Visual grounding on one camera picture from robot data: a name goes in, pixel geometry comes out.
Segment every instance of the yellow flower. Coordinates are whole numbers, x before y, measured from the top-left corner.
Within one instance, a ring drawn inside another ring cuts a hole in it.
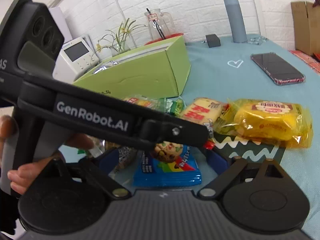
[[[96,45],[96,46],[97,46],[97,51],[98,51],[98,52],[101,52],[101,46],[100,46],[100,44],[99,44],[99,43],[97,43],[97,45]]]

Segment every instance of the glass pitcher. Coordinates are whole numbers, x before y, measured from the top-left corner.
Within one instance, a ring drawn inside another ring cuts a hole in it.
[[[153,41],[163,39],[163,37],[168,38],[175,33],[175,26],[170,13],[161,12],[158,8],[145,12],[144,15],[147,17],[149,32]]]

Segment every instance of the smartphone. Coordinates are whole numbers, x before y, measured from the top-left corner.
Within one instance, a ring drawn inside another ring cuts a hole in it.
[[[274,52],[252,54],[253,60],[278,86],[303,83],[306,76]]]

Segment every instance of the chocolate chip cookie image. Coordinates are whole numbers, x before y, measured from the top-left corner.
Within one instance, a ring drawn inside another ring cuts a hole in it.
[[[183,151],[183,145],[164,141],[156,145],[150,152],[151,156],[160,162],[173,163]]]

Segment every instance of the white electronic device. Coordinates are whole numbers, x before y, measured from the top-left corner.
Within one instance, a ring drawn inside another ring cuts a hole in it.
[[[99,59],[82,37],[65,43],[59,53],[53,78],[72,84],[99,63]]]

